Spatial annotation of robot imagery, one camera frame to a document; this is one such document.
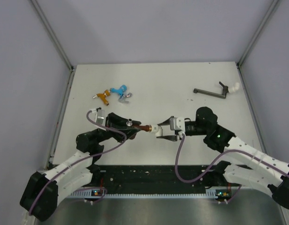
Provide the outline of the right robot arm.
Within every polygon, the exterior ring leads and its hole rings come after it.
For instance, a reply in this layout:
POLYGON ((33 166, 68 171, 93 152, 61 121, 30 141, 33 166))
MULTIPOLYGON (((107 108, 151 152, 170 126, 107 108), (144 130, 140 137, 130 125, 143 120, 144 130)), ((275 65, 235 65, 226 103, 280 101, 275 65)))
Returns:
POLYGON ((203 142, 220 153, 213 163, 217 185, 235 183, 269 195, 280 206, 289 210, 289 163, 280 161, 242 141, 228 129, 218 125, 217 115, 208 107, 196 111, 194 121, 171 116, 153 125, 157 138, 185 141, 187 136, 203 135, 203 142))

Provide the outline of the white elbow fitting on faucet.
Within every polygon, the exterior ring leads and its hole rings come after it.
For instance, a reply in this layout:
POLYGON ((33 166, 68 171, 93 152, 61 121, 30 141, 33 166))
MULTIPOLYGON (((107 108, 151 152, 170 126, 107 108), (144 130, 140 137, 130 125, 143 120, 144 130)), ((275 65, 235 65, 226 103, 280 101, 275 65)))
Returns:
POLYGON ((240 83, 236 82, 233 86, 229 87, 229 93, 235 93, 240 89, 240 83))

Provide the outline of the white elbow pipe fitting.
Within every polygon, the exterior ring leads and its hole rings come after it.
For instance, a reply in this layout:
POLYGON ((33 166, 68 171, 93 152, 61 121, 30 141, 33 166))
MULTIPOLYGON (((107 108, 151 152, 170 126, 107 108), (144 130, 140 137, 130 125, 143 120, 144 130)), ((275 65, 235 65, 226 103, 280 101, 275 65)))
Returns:
POLYGON ((154 134, 156 137, 163 136, 163 129, 159 125, 151 125, 150 133, 154 134))

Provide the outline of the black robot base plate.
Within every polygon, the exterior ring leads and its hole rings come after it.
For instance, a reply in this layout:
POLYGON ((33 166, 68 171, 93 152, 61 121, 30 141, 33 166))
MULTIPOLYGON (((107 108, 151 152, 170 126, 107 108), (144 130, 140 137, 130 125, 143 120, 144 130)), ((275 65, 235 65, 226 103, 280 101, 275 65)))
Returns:
POLYGON ((217 172, 208 172, 194 183, 183 183, 173 165, 95 165, 86 187, 104 187, 108 194, 203 194, 205 188, 228 187, 217 172))

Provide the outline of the brown water faucet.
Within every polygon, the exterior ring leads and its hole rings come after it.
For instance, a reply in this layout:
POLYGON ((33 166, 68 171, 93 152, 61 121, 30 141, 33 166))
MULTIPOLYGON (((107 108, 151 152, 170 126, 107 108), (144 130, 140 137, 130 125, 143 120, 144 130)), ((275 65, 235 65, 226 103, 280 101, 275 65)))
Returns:
POLYGON ((150 125, 137 125, 133 120, 128 119, 126 122, 126 125, 131 128, 137 128, 139 130, 145 131, 145 132, 151 132, 152 127, 150 125))

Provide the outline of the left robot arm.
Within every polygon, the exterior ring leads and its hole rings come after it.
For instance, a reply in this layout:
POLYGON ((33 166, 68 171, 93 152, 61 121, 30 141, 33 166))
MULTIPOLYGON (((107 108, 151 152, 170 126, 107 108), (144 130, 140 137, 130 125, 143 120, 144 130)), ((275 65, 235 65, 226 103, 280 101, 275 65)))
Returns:
POLYGON ((102 123, 99 119, 86 118, 98 127, 77 135, 77 151, 66 161, 45 172, 36 171, 27 183, 20 199, 20 205, 39 221, 50 218, 58 205, 79 188, 89 184, 95 186, 101 175, 96 172, 95 162, 106 153, 102 142, 114 139, 117 148, 129 139, 134 139, 140 131, 140 121, 125 119, 114 113, 107 115, 102 123))

